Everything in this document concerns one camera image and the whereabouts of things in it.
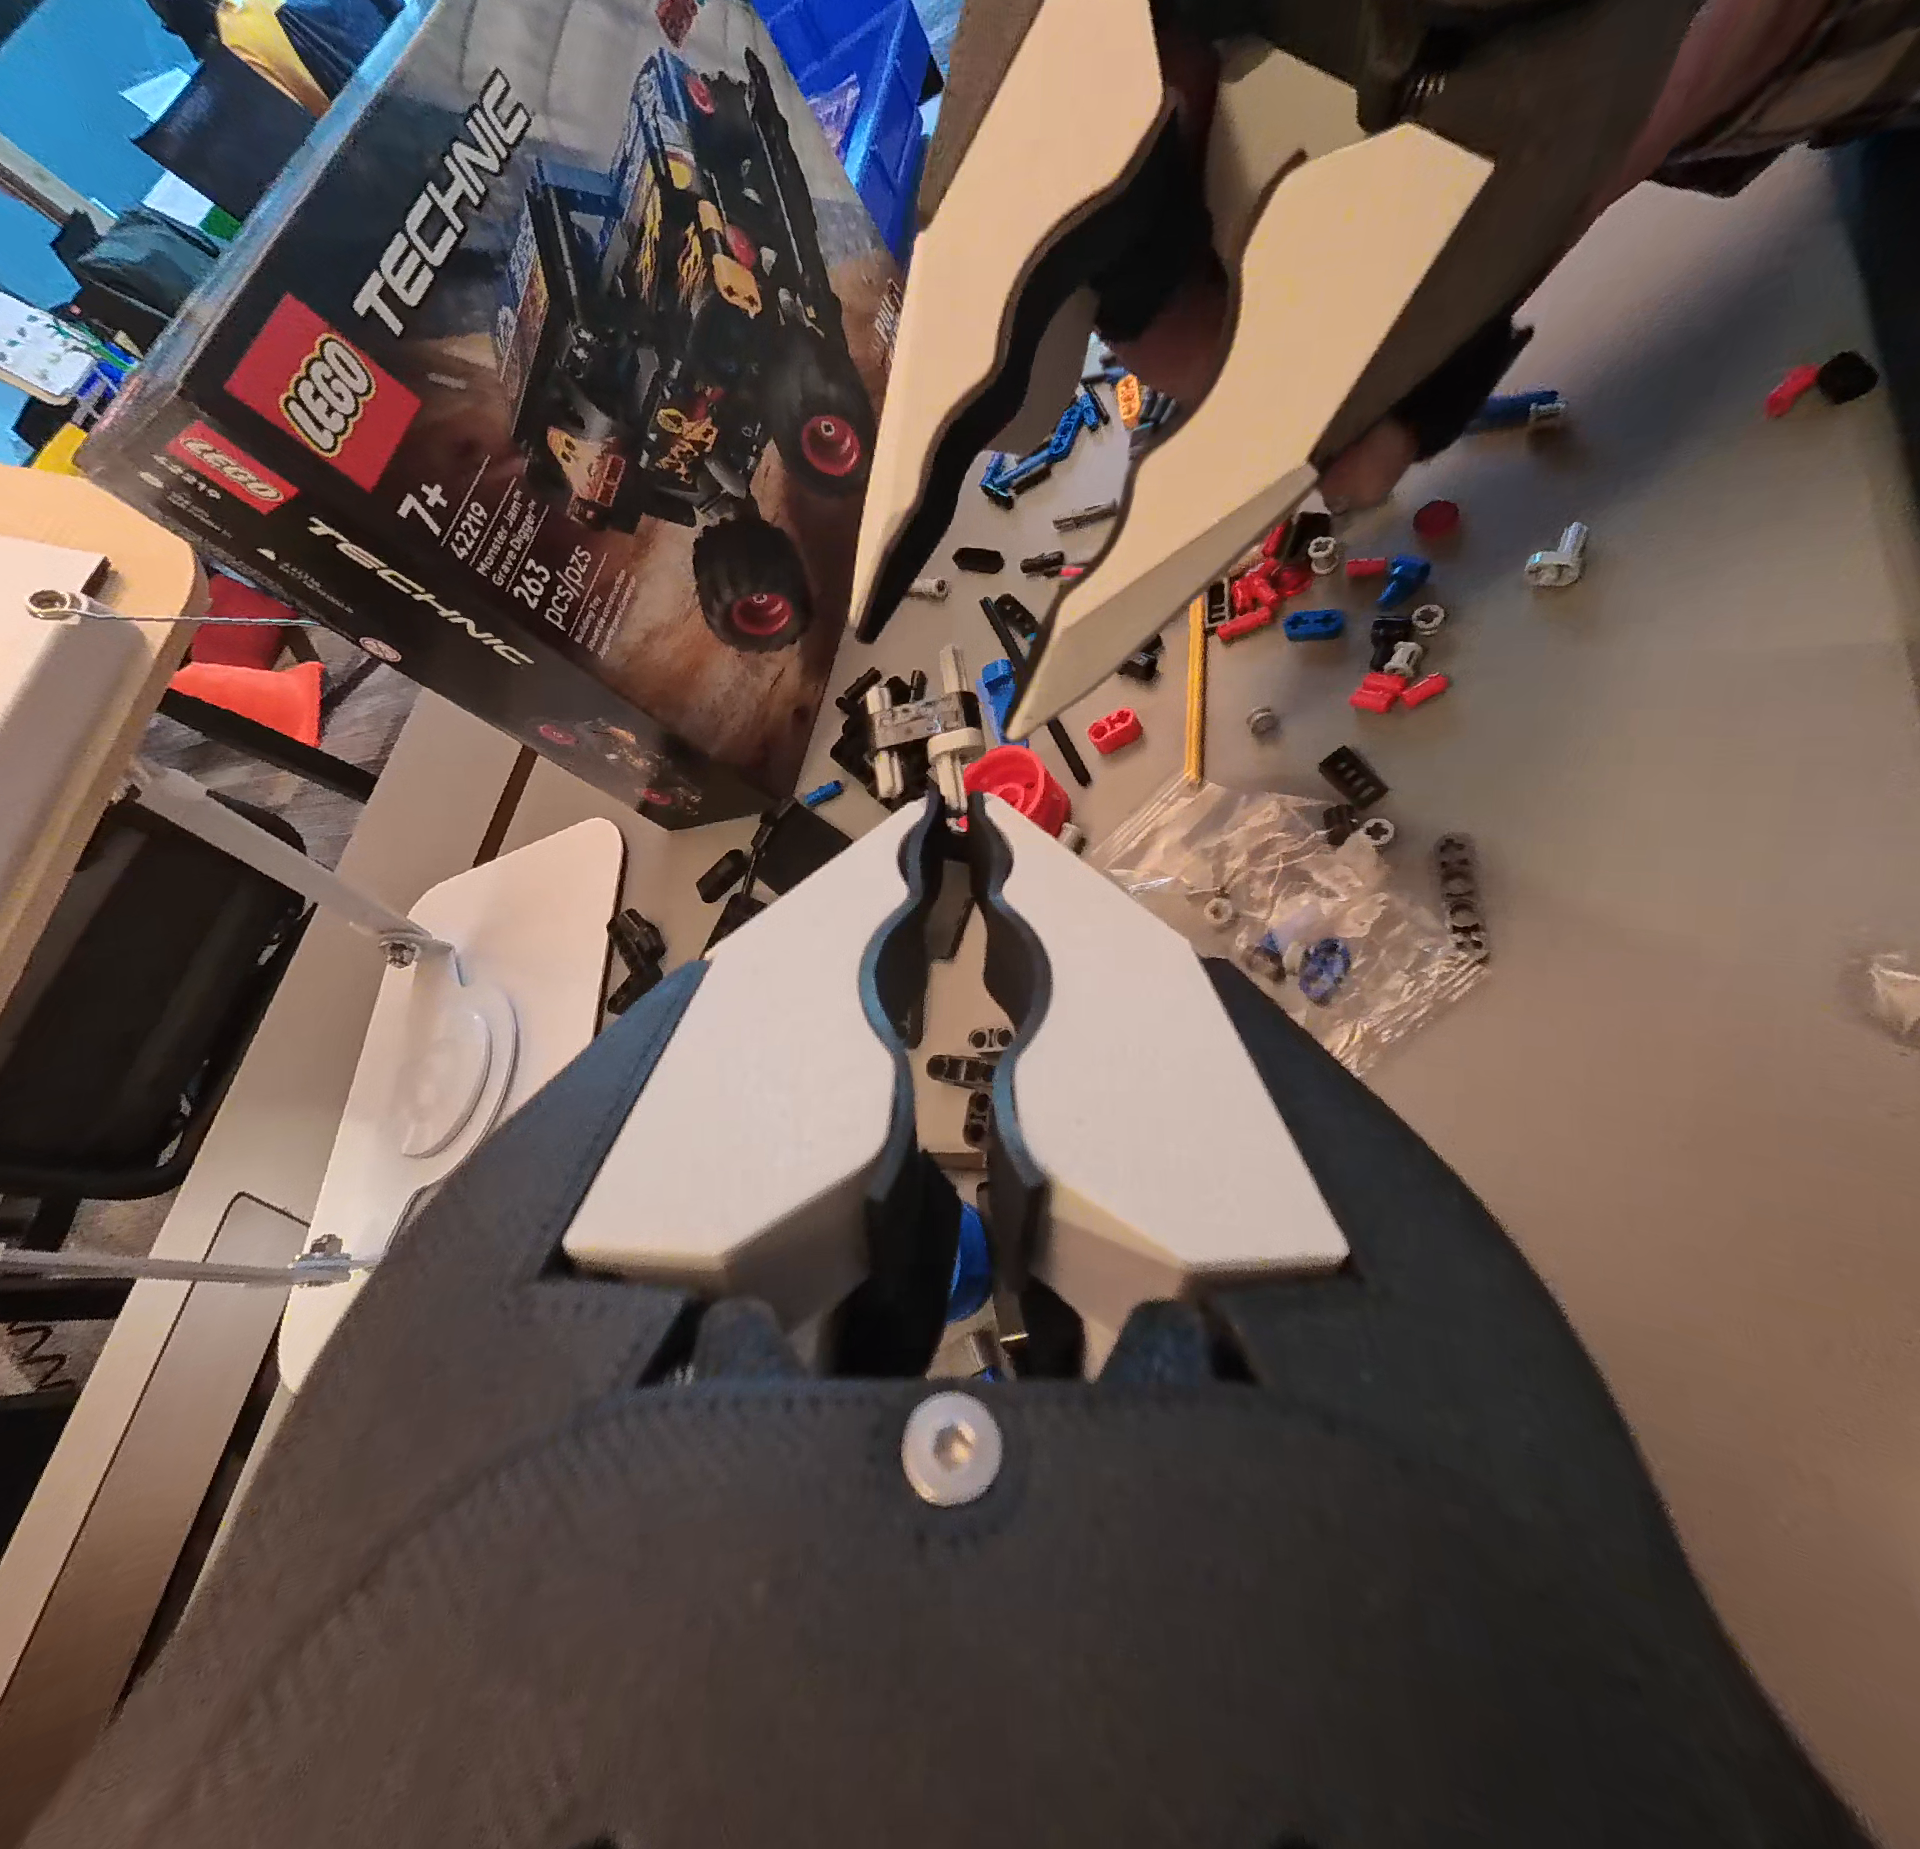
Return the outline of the toy set box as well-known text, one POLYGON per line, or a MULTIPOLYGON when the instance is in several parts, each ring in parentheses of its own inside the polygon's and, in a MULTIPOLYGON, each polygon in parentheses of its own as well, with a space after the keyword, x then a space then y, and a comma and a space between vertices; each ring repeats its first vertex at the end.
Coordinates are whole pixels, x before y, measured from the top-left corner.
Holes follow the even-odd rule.
POLYGON ((413 0, 84 472, 670 829, 794 792, 898 266, 750 0, 413 0))

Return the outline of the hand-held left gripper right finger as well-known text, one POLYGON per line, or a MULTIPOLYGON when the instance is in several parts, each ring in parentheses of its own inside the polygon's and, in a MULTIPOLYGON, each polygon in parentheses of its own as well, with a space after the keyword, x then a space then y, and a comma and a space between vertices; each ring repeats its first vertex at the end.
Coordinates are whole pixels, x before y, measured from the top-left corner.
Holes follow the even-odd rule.
POLYGON ((1217 992, 1217 961, 1014 806, 971 807, 982 977, 1014 1028, 996 1242, 1078 1321, 1084 1375, 1150 1304, 1333 1275, 1350 1242, 1217 992))

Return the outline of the black chair beside desk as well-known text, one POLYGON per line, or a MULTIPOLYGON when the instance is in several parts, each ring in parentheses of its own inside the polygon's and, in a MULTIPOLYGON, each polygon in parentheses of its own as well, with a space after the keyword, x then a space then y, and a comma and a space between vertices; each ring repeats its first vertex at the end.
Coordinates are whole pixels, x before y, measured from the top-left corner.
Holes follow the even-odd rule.
POLYGON ((178 1186, 308 912, 150 807, 111 806, 5 1006, 5 1197, 178 1186))

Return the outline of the blue storage bin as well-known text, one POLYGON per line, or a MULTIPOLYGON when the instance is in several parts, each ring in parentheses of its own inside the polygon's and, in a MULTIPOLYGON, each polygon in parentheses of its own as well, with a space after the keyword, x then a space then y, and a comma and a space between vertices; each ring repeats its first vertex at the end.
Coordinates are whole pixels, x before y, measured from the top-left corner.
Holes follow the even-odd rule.
POLYGON ((752 0, 898 261, 917 228, 931 47, 913 0, 752 0))

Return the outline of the black grey toy axle assembly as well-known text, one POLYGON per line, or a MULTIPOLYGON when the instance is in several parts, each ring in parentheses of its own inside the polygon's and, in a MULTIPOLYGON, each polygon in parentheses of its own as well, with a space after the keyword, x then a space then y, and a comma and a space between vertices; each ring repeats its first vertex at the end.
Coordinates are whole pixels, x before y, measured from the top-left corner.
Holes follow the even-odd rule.
POLYGON ((876 802, 900 806, 907 794, 906 761, 926 757, 927 775, 944 806, 948 825, 964 833, 971 822, 970 768, 987 754, 982 703, 957 642, 938 653, 938 682, 929 696, 871 710, 871 759, 876 802))

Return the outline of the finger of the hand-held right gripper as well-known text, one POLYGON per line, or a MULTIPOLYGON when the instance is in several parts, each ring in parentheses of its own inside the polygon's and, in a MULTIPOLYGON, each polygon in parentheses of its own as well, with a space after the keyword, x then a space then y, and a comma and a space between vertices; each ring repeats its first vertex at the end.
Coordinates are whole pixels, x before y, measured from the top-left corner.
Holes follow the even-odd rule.
POLYGON ((1084 699, 1314 484, 1312 456, 1495 165, 1418 125, 1285 177, 1247 237, 1235 326, 1187 422, 1135 476, 1100 562, 1037 639, 1009 736, 1084 699))
POLYGON ((1151 0, 964 0, 876 432, 851 632, 876 640, 981 451, 1031 443, 1078 377, 1090 287, 1143 215, 1172 103, 1151 0))

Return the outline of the red and black toy pin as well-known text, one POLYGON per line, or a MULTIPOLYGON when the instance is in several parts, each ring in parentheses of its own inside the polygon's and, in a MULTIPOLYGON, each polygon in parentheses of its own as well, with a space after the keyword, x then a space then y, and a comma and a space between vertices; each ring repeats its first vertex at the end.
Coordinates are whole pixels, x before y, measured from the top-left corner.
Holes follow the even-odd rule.
POLYGON ((1787 419, 1812 397, 1834 408, 1848 406, 1877 392, 1881 380, 1881 370, 1858 349, 1836 349, 1821 364, 1789 370, 1765 397, 1765 419, 1787 419))

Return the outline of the clear zip bag with parts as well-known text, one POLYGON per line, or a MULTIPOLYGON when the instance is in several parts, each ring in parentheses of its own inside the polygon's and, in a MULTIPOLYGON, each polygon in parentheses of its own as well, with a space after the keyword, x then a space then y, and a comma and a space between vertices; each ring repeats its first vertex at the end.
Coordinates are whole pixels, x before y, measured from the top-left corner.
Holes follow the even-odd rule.
POLYGON ((1084 861, 1202 957, 1231 965, 1352 1071, 1409 1038, 1488 968, 1456 956, 1446 917, 1396 842, 1333 850, 1308 797, 1169 781, 1084 861), (1303 951, 1342 937, 1352 973, 1331 1004, 1299 992, 1303 951))

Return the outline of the person's right forearm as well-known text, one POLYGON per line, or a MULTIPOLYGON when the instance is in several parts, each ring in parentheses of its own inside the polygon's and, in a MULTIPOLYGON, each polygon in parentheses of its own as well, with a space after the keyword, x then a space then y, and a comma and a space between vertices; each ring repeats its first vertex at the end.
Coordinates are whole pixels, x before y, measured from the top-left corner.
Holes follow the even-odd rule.
POLYGON ((1919 125, 1919 0, 1832 0, 1821 19, 1653 182, 1730 198, 1792 148, 1838 148, 1919 125))

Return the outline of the person's right hand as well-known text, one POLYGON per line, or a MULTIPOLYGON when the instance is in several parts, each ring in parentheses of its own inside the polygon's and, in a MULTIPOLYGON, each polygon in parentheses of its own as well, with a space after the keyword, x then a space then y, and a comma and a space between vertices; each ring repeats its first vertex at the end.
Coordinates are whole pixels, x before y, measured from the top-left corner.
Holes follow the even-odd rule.
POLYGON ((1385 417, 1322 468, 1318 496, 1333 518, 1379 508, 1421 456, 1421 432, 1398 417, 1385 417))

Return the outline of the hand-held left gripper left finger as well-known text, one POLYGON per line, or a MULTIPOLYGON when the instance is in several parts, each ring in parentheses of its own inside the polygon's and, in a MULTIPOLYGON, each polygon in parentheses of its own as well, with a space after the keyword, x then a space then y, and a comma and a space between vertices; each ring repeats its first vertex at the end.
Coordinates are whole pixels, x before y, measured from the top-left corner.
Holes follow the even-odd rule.
POLYGON ((948 809, 904 807, 711 953, 564 1234, 573 1266, 762 1301, 856 1378, 929 1369, 960 1203, 913 1058, 948 861, 948 809))

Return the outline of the dark grey holed toy beam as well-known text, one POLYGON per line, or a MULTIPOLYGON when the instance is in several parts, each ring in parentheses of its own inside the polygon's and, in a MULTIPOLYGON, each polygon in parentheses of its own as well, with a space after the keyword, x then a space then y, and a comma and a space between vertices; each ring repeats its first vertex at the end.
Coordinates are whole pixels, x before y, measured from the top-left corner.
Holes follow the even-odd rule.
POLYGON ((1464 833, 1442 833, 1431 847, 1435 892, 1456 956, 1482 968, 1494 957, 1485 917, 1485 872, 1475 840, 1464 833))

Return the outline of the red toy wheel hub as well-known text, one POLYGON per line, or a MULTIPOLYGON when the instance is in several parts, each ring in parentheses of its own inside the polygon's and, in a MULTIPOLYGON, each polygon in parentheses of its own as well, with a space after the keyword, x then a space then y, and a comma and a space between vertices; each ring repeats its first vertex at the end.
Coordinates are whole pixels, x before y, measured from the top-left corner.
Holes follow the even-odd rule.
POLYGON ((997 743, 964 768, 970 797, 1012 806, 1049 836, 1059 839, 1070 822, 1067 786, 1025 743, 997 743))

